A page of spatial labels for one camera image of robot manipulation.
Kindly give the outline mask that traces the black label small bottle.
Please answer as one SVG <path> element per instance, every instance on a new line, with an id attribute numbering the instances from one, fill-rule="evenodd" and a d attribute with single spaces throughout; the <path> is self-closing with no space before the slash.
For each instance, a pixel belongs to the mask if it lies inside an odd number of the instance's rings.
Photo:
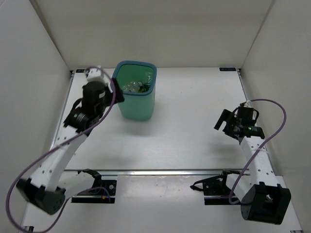
<path id="1" fill-rule="evenodd" d="M 141 81 L 132 81 L 122 87 L 124 92 L 138 93 L 142 90 L 143 83 Z"/>

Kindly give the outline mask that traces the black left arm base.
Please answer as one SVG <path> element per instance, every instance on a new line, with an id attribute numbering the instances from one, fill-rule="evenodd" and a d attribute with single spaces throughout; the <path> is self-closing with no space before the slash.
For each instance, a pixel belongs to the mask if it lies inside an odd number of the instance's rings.
<path id="1" fill-rule="evenodd" d="M 71 203 L 91 203 L 91 204 L 113 204 L 115 203 L 117 190 L 117 177 L 105 176 L 99 172 L 84 169 L 78 170 L 80 173 L 91 175 L 94 182 L 90 190 L 80 192 L 76 196 L 71 197 Z"/>

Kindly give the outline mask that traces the green label clear bottle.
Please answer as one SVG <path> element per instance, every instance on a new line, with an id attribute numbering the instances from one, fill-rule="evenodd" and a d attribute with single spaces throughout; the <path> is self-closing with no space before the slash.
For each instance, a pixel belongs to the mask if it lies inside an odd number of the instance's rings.
<path id="1" fill-rule="evenodd" d="M 151 87 L 151 84 L 153 82 L 153 72 L 146 72 L 146 77 L 147 77 L 147 81 L 143 83 L 143 86 L 142 86 L 142 92 L 147 92 L 150 87 Z"/>

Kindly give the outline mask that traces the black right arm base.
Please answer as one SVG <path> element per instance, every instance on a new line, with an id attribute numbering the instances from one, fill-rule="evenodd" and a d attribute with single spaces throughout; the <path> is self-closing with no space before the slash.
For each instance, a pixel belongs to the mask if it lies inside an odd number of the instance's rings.
<path id="1" fill-rule="evenodd" d="M 230 205 L 230 188 L 226 186 L 226 180 L 229 175 L 239 175 L 239 171 L 223 170 L 220 175 L 205 178 L 193 183 L 190 188 L 194 191 L 203 192 L 204 205 Z"/>

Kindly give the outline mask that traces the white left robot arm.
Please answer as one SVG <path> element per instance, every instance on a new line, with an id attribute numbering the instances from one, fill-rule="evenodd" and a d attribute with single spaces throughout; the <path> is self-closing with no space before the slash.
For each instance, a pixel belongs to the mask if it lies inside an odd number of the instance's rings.
<path id="1" fill-rule="evenodd" d="M 54 215 L 72 196 L 88 191 L 97 194 L 102 188 L 99 172 L 86 168 L 75 176 L 60 180 L 67 164 L 88 138 L 100 120 L 107 116 L 106 108 L 123 102 L 123 92 L 115 78 L 112 87 L 101 81 L 90 81 L 82 87 L 82 98 L 75 101 L 64 121 L 74 139 L 65 139 L 61 147 L 53 151 L 48 158 L 28 178 L 20 178 L 16 188 L 25 200 L 43 212 Z"/>

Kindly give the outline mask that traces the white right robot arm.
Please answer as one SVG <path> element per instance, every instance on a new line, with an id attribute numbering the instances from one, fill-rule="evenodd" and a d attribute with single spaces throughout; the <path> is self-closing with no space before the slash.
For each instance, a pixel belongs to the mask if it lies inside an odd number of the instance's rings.
<path id="1" fill-rule="evenodd" d="M 224 109 L 215 124 L 218 130 L 225 123 L 225 135 L 238 140 L 247 159 L 250 178 L 243 174 L 228 174 L 219 180 L 218 188 L 224 194 L 233 192 L 240 202 L 243 219 L 280 225 L 291 201 L 288 188 L 276 178 L 267 149 L 265 135 L 256 125 L 259 112 L 241 104 L 234 111 Z"/>

